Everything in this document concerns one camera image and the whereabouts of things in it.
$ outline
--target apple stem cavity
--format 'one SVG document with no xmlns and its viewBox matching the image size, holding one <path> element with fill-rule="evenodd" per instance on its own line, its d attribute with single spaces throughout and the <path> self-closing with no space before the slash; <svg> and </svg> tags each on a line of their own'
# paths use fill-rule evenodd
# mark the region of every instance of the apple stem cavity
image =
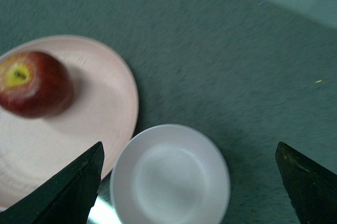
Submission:
<svg viewBox="0 0 337 224">
<path fill-rule="evenodd" d="M 22 80 L 25 80 L 25 79 L 27 78 L 27 76 L 26 76 L 25 74 L 22 74 L 19 70 L 16 70 L 16 71 L 14 72 L 14 76 L 15 76 L 15 77 L 18 77 L 18 78 L 20 78 L 20 79 L 22 79 Z"/>
</svg>

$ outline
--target bowl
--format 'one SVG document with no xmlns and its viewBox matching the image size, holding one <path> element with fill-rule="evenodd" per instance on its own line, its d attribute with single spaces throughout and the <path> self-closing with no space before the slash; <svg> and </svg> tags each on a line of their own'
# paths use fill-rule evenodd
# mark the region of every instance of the bowl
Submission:
<svg viewBox="0 0 337 224">
<path fill-rule="evenodd" d="M 183 125 L 159 125 L 122 150 L 110 196 L 123 224 L 218 224 L 230 199 L 229 172 L 205 135 Z"/>
</svg>

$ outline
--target plate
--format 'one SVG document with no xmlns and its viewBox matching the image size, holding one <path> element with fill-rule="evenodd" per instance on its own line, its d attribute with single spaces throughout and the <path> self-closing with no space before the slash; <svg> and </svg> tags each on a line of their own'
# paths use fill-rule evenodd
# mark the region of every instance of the plate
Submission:
<svg viewBox="0 0 337 224">
<path fill-rule="evenodd" d="M 135 136 L 110 179 L 123 224 L 218 224 L 230 199 L 230 177 L 217 147 L 183 125 L 159 125 Z"/>
<path fill-rule="evenodd" d="M 26 119 L 0 107 L 0 208 L 27 196 L 96 142 L 103 143 L 102 178 L 133 136 L 138 115 L 134 77 L 119 55 L 86 37 L 37 39 L 0 57 L 41 50 L 62 61 L 75 85 L 75 101 L 51 118 Z"/>
</svg>

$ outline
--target red apple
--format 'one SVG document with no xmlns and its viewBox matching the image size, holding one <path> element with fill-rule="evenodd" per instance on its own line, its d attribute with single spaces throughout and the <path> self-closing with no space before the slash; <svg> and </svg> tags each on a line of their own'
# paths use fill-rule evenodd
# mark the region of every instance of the red apple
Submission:
<svg viewBox="0 0 337 224">
<path fill-rule="evenodd" d="M 56 115 L 71 105 L 73 96 L 66 67 L 49 54 L 19 53 L 0 64 L 0 105 L 16 115 Z"/>
</svg>

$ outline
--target gray carpet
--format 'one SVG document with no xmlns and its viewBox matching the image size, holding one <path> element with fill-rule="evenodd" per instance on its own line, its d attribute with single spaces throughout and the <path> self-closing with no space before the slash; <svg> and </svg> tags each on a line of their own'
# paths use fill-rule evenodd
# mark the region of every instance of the gray carpet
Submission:
<svg viewBox="0 0 337 224">
<path fill-rule="evenodd" d="M 222 223 L 299 223 L 274 153 L 284 141 L 337 172 L 337 31 L 260 1 L 0 0 L 0 53 L 58 34 L 106 43 L 135 76 L 136 133 L 184 124 L 220 148 Z"/>
</svg>

